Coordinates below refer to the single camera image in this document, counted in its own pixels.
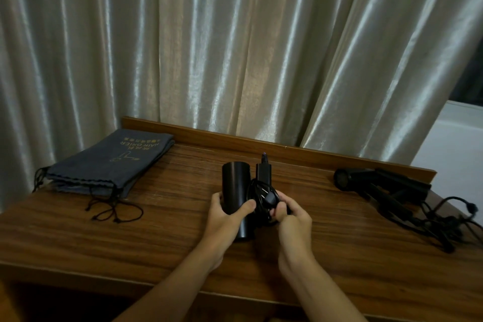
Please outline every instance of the wooden tabletop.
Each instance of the wooden tabletop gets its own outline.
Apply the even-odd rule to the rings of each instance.
[[[129,200],[144,209],[131,223],[90,220],[103,205],[84,211],[87,196],[32,194],[0,215],[0,277],[139,297],[196,245],[211,194],[221,190],[222,164],[233,160],[252,170],[258,162],[255,155],[176,144],[131,190]],[[355,193],[337,190],[332,171],[271,163],[274,187],[312,216],[318,262],[363,313],[429,322],[483,319],[480,248],[461,245],[445,254]],[[121,218],[137,214],[122,205],[118,211]],[[203,294],[298,304],[278,270],[277,245],[275,228],[233,244]]]

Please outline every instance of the hand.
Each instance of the hand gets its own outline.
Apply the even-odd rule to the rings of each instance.
[[[291,197],[281,191],[277,191],[281,202],[277,204],[275,211],[270,211],[272,216],[279,221],[280,254],[278,267],[285,277],[291,275],[307,259],[313,259],[311,234],[312,218]],[[292,210],[292,215],[287,215],[287,206]]]
[[[228,215],[221,209],[220,195],[221,192],[212,195],[205,233],[198,245],[213,256],[214,265],[211,270],[220,266],[226,249],[238,233],[241,221],[252,213],[257,205],[255,200],[248,200],[235,213]]]

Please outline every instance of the wooden desk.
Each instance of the wooden desk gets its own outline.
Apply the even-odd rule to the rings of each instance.
[[[124,126],[171,132],[177,144],[131,190],[144,208],[140,221],[90,218],[87,196],[41,190],[0,215],[0,278],[112,295],[140,297],[162,280],[202,235],[221,166],[252,168],[266,151],[273,184],[313,218],[313,251],[325,270],[365,314],[419,321],[483,319],[483,251],[459,246],[448,255],[377,214],[355,193],[338,191],[332,171],[343,165],[383,166],[431,180],[433,171],[287,148],[172,125],[125,119]],[[118,208],[120,216],[136,209]],[[270,312],[297,299],[277,267],[275,228],[254,242],[233,244],[203,285],[199,303]]]

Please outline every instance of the person's left hand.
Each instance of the person's left hand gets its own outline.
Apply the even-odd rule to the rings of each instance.
[[[221,192],[212,195],[205,233],[199,242],[199,247],[204,248],[213,256],[212,270],[220,266],[225,251],[233,243],[238,233],[241,221],[257,206],[255,200],[248,200],[235,213],[228,215],[221,208],[220,195]]]

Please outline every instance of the person's right hand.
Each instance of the person's right hand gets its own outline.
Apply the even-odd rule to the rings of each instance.
[[[283,276],[290,277],[306,260],[313,258],[311,246],[312,218],[291,197],[277,191],[281,202],[272,216],[279,221],[280,254],[278,266]],[[287,215],[287,206],[292,210]]]

